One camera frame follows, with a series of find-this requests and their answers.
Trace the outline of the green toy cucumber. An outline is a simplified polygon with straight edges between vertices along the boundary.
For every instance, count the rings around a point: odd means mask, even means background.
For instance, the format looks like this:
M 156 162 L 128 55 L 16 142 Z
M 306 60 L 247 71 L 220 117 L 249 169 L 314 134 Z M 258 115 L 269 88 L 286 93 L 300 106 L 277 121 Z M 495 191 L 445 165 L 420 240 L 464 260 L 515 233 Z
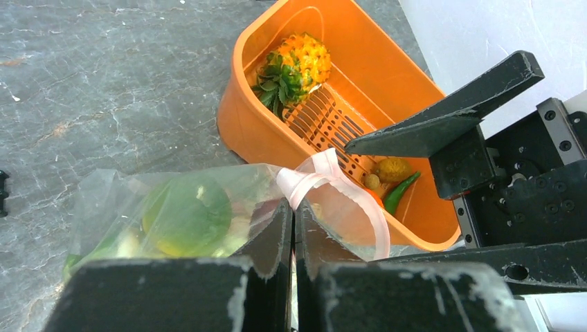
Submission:
M 421 172 L 415 172 L 388 193 L 386 198 L 383 200 L 383 206 L 389 214 L 394 215 L 396 213 L 401 199 L 409 187 L 415 183 L 420 176 Z

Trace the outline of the orange toy pineapple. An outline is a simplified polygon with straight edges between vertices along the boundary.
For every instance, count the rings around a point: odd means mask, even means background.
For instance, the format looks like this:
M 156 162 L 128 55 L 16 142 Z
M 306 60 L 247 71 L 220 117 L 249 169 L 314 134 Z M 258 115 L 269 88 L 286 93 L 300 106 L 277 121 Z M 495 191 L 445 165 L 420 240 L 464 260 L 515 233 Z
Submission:
M 271 50 L 251 87 L 280 120 L 328 81 L 332 59 L 324 43 L 308 33 L 292 34 Z

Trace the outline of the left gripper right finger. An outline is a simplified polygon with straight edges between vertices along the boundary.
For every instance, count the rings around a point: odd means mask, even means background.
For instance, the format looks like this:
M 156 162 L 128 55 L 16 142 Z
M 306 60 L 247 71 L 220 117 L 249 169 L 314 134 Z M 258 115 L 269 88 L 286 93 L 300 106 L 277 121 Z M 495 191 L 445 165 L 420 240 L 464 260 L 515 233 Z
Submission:
M 509 287 L 478 262 L 366 262 L 295 213 L 300 331 L 524 331 Z

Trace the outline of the small yellow toy fruit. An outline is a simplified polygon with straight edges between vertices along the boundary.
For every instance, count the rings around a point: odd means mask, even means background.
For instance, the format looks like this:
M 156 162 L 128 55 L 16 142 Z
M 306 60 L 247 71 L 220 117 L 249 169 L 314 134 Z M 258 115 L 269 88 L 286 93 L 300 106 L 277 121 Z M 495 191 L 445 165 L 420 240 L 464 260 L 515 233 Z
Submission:
M 413 174 L 410 163 L 400 157 L 380 160 L 372 171 L 382 183 L 399 183 Z

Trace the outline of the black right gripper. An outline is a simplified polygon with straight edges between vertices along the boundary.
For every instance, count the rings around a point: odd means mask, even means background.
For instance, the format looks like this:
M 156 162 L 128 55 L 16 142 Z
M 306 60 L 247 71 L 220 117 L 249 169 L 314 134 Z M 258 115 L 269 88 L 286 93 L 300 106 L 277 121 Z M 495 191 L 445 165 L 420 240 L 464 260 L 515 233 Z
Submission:
M 464 245 L 474 248 L 387 261 L 484 263 L 515 295 L 586 291 L 586 99 L 549 98 L 491 138 L 476 128 L 544 77 L 535 55 L 518 50 L 419 113 L 345 145 L 349 154 L 432 156 L 438 196 L 452 201 Z

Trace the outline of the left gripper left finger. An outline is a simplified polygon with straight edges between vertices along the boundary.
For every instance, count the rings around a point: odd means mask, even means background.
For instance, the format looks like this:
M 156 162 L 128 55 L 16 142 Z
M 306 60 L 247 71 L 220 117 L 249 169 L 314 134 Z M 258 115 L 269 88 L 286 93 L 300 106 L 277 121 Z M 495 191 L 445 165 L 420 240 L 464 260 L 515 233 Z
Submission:
M 258 236 L 222 258 L 111 259 L 81 267 L 46 331 L 288 331 L 294 213 L 257 206 Z

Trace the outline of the yellow green toy mango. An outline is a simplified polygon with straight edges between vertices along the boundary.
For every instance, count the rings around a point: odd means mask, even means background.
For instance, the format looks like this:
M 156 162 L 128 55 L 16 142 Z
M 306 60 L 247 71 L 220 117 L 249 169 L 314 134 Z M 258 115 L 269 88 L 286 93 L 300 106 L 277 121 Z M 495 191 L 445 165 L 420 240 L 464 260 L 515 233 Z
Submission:
M 147 240 L 172 257 L 211 256 L 228 234 L 230 199 L 213 178 L 184 174 L 157 186 L 143 200 Z

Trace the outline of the clear dotted zip top bag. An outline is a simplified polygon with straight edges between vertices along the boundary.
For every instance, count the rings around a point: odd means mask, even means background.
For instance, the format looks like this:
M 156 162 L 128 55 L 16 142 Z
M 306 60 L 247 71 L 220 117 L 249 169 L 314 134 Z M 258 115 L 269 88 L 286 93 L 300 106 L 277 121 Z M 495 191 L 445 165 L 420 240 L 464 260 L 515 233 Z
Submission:
M 260 236 L 281 201 L 310 204 L 328 237 L 366 261 L 390 254 L 379 204 L 341 169 L 334 149 L 289 169 L 267 163 L 125 175 L 97 169 L 78 185 L 70 279 L 99 259 L 227 257 Z

